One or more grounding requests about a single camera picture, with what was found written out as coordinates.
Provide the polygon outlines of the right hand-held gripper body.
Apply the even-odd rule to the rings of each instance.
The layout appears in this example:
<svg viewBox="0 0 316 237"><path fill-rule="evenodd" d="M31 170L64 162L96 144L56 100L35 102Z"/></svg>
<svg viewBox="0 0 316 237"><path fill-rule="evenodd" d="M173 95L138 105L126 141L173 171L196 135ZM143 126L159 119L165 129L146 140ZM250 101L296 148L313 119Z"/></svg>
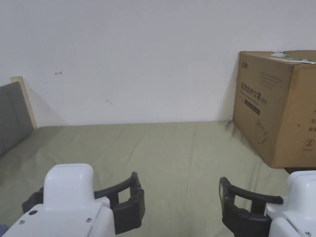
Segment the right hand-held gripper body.
<svg viewBox="0 0 316 237"><path fill-rule="evenodd" d="M283 204L267 204L272 219L269 237L316 236L316 171L297 171L288 178Z"/></svg>

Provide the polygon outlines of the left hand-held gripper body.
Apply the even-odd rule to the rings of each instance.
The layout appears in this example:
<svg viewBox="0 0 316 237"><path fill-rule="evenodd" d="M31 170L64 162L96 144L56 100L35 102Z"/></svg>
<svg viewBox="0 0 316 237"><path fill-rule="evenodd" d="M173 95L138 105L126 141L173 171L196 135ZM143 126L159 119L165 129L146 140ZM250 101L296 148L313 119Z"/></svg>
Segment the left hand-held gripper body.
<svg viewBox="0 0 316 237"><path fill-rule="evenodd" d="M5 237L114 237L110 201L95 199L93 168L55 165L44 181L43 203L19 218Z"/></svg>

